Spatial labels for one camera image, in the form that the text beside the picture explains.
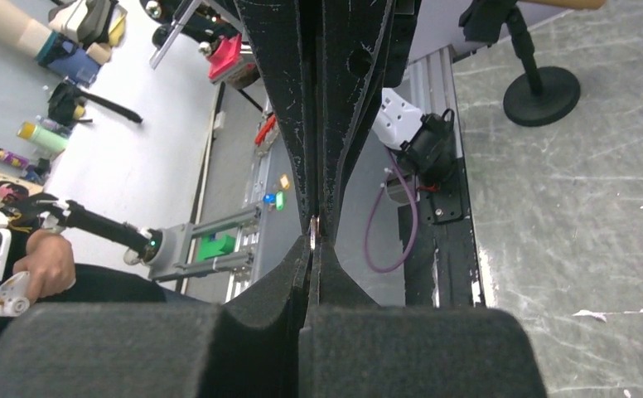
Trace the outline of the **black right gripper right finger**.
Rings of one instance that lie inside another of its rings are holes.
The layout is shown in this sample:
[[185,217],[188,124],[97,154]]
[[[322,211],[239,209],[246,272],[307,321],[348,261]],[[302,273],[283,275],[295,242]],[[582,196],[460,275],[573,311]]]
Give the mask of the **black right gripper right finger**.
[[332,244],[312,257],[299,334],[301,397],[544,397],[530,339],[489,308],[380,307]]

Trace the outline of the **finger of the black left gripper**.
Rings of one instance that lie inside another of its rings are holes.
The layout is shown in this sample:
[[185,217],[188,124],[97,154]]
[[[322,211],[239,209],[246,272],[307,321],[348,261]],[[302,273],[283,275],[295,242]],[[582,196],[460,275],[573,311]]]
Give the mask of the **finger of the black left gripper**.
[[323,1],[319,42],[319,225],[334,240],[357,135],[393,1]]
[[273,106],[292,165],[302,231],[317,209],[316,71],[318,1],[236,1],[239,19]]

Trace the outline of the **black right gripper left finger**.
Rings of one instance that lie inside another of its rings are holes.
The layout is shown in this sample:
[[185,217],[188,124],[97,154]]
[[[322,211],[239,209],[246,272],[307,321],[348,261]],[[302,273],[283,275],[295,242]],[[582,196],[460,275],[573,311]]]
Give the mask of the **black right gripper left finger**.
[[0,336],[0,397],[294,397],[309,240],[224,304],[43,303]]

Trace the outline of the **silver keyring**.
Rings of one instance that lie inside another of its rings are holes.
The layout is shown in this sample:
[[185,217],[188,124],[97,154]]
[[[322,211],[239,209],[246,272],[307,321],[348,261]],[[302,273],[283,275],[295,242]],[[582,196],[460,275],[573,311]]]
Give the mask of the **silver keyring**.
[[310,226],[309,226],[309,245],[310,245],[311,251],[314,251],[317,247],[318,236],[319,236],[319,216],[313,216],[310,220]]

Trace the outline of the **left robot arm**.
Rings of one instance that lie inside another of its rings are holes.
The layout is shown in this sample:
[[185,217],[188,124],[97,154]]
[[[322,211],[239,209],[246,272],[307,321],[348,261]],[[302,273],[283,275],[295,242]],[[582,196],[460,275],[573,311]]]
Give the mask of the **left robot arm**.
[[394,1],[225,1],[248,38],[292,165],[301,226],[334,239],[369,133],[411,158],[441,130],[396,92],[418,10]]

